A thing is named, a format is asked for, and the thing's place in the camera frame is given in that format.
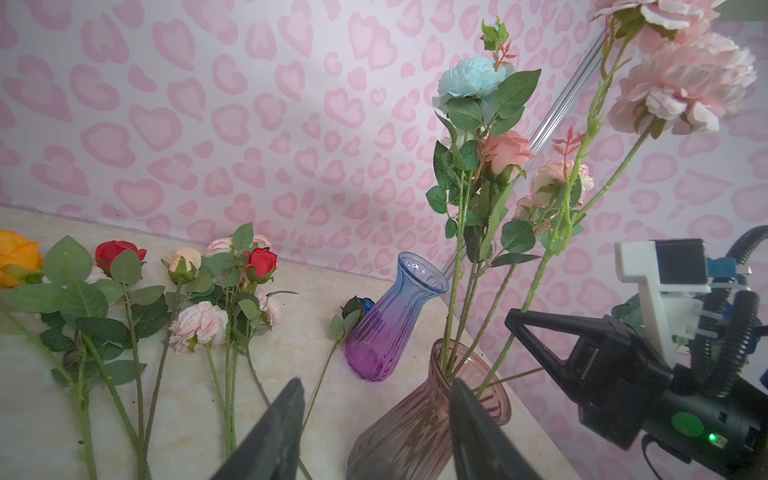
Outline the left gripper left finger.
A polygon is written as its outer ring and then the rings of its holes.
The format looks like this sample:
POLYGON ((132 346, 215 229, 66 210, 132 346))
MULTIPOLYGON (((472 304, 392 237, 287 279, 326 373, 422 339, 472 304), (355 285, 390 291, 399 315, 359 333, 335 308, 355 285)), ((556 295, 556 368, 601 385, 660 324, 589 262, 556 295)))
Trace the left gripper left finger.
POLYGON ((304 408, 304 388, 295 377, 212 479, 295 479, 304 408))

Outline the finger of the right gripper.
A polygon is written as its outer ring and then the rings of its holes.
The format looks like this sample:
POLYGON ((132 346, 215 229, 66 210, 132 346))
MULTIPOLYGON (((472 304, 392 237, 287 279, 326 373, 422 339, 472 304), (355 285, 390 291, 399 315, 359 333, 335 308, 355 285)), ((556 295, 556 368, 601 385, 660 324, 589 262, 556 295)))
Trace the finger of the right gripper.
POLYGON ((591 371, 598 359, 604 329, 586 317, 511 309, 505 326, 520 341, 544 371, 573 402, 588 402, 594 381, 591 371), (575 335, 577 342, 566 359, 558 357, 530 327, 575 335))

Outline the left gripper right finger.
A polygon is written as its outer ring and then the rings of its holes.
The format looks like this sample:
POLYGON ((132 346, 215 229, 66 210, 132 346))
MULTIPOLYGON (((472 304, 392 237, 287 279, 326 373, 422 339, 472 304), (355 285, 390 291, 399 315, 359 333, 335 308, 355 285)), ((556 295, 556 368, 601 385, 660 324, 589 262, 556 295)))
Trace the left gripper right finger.
POLYGON ((541 479, 461 379, 451 386, 449 421, 459 480, 541 479))

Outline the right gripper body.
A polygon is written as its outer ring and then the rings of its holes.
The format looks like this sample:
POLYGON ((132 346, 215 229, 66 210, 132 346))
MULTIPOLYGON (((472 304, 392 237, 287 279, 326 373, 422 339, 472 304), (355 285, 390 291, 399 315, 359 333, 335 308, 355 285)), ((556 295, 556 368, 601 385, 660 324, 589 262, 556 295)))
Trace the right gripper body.
POLYGON ((767 396, 743 379, 724 397, 705 393, 691 369, 669 368, 622 323, 569 320, 566 394, 580 422, 628 449, 657 442, 683 462, 727 479, 767 476, 767 396))

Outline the maroon grey glass vase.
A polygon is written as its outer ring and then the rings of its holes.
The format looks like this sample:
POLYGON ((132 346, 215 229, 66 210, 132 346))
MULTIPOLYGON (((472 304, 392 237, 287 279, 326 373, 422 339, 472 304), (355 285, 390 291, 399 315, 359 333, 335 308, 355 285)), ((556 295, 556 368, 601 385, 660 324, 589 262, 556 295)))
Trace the maroon grey glass vase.
MULTIPOLYGON (((431 348, 427 379, 357 438, 347 461, 347 479, 438 479, 453 457, 451 387, 439 364, 443 346, 438 339, 431 348)), ((457 379, 474 390, 489 372, 485 360, 473 353, 457 379)), ((512 409, 503 384, 489 384, 480 403, 497 426, 510 421, 512 409)), ((490 466, 475 467, 475 477, 515 479, 520 467, 512 463, 505 471, 507 460, 489 459, 490 466)))

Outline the blue purple glass vase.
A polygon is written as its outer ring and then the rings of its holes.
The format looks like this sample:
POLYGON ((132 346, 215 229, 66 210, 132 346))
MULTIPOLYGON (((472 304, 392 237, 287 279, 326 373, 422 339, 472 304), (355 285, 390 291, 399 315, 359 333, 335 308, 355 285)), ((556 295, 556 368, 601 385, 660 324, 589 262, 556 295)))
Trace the blue purple glass vase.
POLYGON ((357 323, 344 353, 355 374, 380 382, 396 369, 423 306, 447 292, 444 274, 419 255, 402 252, 392 286, 357 323))

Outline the single pink rose stem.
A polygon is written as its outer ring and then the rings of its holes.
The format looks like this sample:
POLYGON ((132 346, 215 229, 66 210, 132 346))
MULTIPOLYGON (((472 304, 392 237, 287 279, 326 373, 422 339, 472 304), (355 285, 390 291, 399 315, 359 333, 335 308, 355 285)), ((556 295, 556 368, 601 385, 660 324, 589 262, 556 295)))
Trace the single pink rose stem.
POLYGON ((444 267, 449 280, 446 345, 438 365, 448 378, 463 366, 459 343, 466 333, 477 287, 497 256, 494 237, 508 214, 515 182, 534 157, 528 139, 510 130, 500 136, 459 131, 435 145, 433 167, 440 197, 433 208, 446 215, 445 237, 454 252, 444 267))

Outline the single red rose stem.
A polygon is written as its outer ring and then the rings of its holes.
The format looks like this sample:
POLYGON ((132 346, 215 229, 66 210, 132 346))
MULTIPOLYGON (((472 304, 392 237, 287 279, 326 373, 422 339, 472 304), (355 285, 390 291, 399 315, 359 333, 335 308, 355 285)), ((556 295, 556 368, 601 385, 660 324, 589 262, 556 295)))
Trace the single red rose stem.
POLYGON ((148 454, 146 446, 146 428, 144 415, 144 395, 143 382, 141 378, 141 364, 138 353, 138 338, 135 332, 135 319, 131 310, 132 298, 130 287, 134 286, 141 279, 142 257, 140 250, 134 246, 131 248, 130 242, 111 241, 101 244, 97 247, 96 262, 102 268, 104 273, 116 281, 121 287, 121 298, 123 300, 127 328, 130 335, 130 346, 132 361, 134 367, 135 386, 136 386, 136 406, 138 420, 138 478, 150 479, 150 467, 148 466, 148 454))

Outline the light blue rose stem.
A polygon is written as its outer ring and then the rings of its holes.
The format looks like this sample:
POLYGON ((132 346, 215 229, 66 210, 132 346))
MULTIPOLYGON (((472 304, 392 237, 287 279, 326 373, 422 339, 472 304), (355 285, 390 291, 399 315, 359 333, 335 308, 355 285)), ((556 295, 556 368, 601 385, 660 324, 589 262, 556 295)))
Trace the light blue rose stem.
MULTIPOLYGON (((511 39, 501 20, 483 23, 480 39, 483 54, 459 61, 438 81, 433 106, 447 138, 459 131, 481 130, 489 136, 515 131, 538 86, 540 71, 515 70, 511 39)), ((427 191, 426 199, 434 212, 443 214, 433 208, 440 197, 436 186, 427 191)))

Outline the large pink peony stem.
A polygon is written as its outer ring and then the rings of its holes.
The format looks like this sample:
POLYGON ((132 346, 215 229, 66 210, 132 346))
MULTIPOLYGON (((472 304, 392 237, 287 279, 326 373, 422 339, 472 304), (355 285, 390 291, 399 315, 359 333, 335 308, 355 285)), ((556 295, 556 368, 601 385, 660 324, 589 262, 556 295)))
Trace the large pink peony stem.
MULTIPOLYGON (((581 220, 621 178, 648 139, 714 133, 742 111, 747 89, 756 81, 755 57, 730 38, 712 31, 718 1, 595 1, 592 20, 606 24, 600 74, 584 133, 554 143, 568 146, 570 160, 586 165, 591 146, 604 125, 637 139, 614 174, 601 188, 586 193, 581 220)), ((561 254, 575 234, 546 234, 544 253, 522 309, 528 311, 550 260, 561 254)))

